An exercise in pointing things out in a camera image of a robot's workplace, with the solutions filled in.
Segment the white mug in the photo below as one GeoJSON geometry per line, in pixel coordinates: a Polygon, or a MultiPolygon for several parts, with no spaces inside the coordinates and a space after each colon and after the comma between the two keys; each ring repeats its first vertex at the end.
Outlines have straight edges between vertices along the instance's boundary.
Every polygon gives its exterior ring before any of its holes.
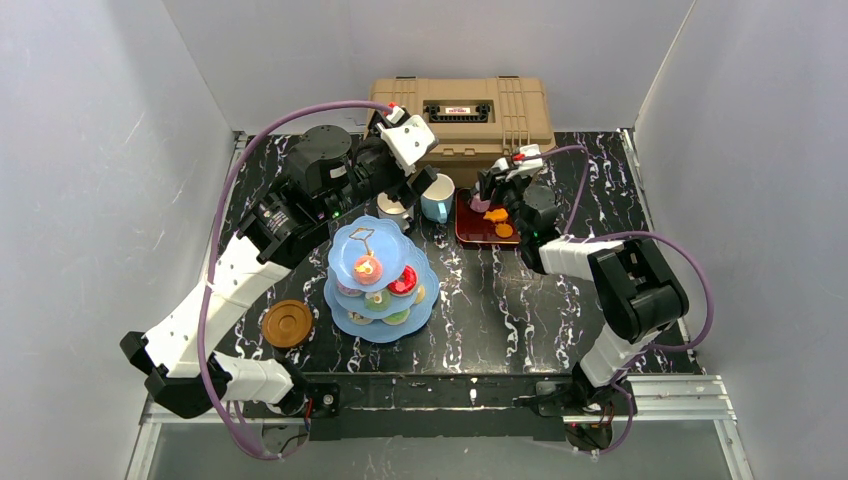
{"type": "Polygon", "coordinates": [[[389,219],[406,233],[414,223],[414,207],[405,207],[400,202],[392,201],[386,193],[380,193],[376,199],[378,217],[389,219]]]}

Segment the orange pastry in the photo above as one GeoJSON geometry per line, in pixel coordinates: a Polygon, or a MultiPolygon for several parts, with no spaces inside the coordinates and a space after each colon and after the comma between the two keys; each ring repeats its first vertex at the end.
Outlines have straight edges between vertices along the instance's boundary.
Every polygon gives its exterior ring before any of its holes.
{"type": "Polygon", "coordinates": [[[509,214],[504,208],[487,211],[483,219],[493,224],[505,223],[509,219],[509,214]]]}

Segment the light blue mug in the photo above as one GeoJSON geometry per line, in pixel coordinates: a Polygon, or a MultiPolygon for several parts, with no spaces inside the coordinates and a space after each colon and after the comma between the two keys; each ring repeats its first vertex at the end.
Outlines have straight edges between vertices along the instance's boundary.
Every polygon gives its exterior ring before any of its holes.
{"type": "Polygon", "coordinates": [[[427,188],[420,198],[422,215],[433,222],[446,224],[452,208],[455,185],[453,180],[442,173],[427,188]]]}

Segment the pink cupcake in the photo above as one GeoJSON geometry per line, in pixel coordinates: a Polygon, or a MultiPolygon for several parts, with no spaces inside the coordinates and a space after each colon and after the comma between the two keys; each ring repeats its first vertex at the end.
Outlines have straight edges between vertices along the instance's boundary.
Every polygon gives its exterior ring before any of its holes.
{"type": "Polygon", "coordinates": [[[479,195],[473,195],[469,203],[470,209],[479,214],[485,214],[489,210],[490,205],[490,200],[482,200],[479,195]]]}

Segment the pink round pastry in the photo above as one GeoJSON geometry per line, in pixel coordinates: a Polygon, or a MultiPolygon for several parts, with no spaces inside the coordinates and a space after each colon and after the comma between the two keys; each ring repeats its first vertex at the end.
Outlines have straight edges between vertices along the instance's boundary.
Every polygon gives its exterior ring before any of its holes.
{"type": "Polygon", "coordinates": [[[354,262],[351,275],[362,285],[373,285],[383,276],[382,262],[374,255],[362,255],[354,262]]]}

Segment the blue three-tier cake stand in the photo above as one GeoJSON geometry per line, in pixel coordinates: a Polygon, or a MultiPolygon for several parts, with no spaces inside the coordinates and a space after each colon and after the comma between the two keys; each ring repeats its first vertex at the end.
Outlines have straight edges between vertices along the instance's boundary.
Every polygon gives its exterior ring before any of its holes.
{"type": "Polygon", "coordinates": [[[324,299],[331,310],[335,326],[348,335],[372,343],[391,343],[421,330],[428,323],[439,297],[440,281],[427,256],[389,219],[362,216],[337,230],[328,254],[327,275],[324,299]],[[362,285],[351,275],[354,262],[365,254],[374,255],[382,262],[383,276],[373,285],[362,285]],[[367,310],[364,294],[387,289],[387,285],[399,277],[406,265],[411,265],[418,273],[417,292],[407,297],[391,294],[392,304],[383,312],[367,310]],[[338,292],[336,282],[360,289],[363,295],[346,297],[338,292]],[[405,309],[411,310],[405,323],[390,326],[382,322],[388,315],[405,309]],[[355,325],[348,318],[349,311],[372,318],[373,322],[364,326],[355,325]]]}

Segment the green kiwi tart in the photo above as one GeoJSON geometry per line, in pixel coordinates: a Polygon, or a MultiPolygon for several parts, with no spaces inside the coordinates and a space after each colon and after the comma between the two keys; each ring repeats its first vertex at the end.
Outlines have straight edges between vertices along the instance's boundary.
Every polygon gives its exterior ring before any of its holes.
{"type": "Polygon", "coordinates": [[[364,306],[369,311],[383,312],[391,306],[392,301],[393,296],[388,289],[366,292],[364,294],[364,306]]]}

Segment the purple frosted donut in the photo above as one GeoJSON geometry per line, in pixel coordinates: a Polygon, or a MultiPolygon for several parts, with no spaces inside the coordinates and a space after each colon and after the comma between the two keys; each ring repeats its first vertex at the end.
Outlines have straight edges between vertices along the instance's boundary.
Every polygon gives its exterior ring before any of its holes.
{"type": "Polygon", "coordinates": [[[346,297],[356,298],[363,295],[363,291],[357,288],[350,288],[343,285],[341,282],[336,282],[338,292],[346,297]]]}

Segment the green frosted donut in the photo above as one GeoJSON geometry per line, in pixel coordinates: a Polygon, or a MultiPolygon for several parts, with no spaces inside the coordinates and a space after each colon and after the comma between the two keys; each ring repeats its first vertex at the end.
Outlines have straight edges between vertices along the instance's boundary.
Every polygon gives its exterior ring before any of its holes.
{"type": "Polygon", "coordinates": [[[398,326],[405,323],[410,316],[411,310],[405,309],[395,312],[382,319],[382,322],[390,326],[398,326]]]}

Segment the chocolate sprinkle donut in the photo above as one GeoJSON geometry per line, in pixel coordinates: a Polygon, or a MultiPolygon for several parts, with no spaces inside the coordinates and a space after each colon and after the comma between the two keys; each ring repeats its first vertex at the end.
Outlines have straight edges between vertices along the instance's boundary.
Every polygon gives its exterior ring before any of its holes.
{"type": "Polygon", "coordinates": [[[369,325],[373,322],[372,318],[365,317],[357,312],[349,311],[347,313],[349,320],[355,325],[369,325]]]}

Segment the brown wooden coaster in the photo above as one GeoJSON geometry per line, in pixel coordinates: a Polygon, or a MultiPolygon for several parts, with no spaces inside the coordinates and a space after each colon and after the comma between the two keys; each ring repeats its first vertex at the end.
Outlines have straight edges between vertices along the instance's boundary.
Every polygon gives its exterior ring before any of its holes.
{"type": "Polygon", "coordinates": [[[261,324],[263,338],[279,349],[296,348],[312,334],[314,316],[309,307],[297,300],[284,300],[272,305],[261,324]]]}

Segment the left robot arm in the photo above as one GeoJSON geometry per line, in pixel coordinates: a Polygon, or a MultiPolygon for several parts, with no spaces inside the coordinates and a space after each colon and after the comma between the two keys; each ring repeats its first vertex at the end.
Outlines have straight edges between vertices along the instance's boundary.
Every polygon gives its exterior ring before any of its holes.
{"type": "Polygon", "coordinates": [[[154,402],[183,419],[225,403],[297,408],[321,388],[285,359],[236,358],[218,343],[249,308],[328,241],[330,224],[384,191],[413,202],[434,179],[424,159],[437,137],[420,117],[380,125],[354,144],[342,128],[320,125],[291,143],[280,171],[212,254],[206,279],[159,324],[131,331],[120,346],[146,376],[154,402]]]}

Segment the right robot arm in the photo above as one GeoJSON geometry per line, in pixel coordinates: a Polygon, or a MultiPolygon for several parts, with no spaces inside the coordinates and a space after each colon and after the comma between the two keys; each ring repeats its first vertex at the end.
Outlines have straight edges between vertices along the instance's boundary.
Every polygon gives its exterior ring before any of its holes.
{"type": "Polygon", "coordinates": [[[476,190],[482,200],[506,209],[528,269],[590,281],[597,292],[605,324],[551,397],[586,406],[611,392],[628,362],[688,312],[688,296],[654,241],[565,237],[556,226],[553,191],[516,166],[479,171],[476,190]]]}

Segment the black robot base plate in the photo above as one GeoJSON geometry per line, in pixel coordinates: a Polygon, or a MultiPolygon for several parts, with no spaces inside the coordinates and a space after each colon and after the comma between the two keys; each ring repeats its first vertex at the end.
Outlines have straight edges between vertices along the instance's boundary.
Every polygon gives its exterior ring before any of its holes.
{"type": "Polygon", "coordinates": [[[611,445],[638,409],[626,381],[583,387],[570,375],[308,373],[319,440],[529,437],[611,445]]]}

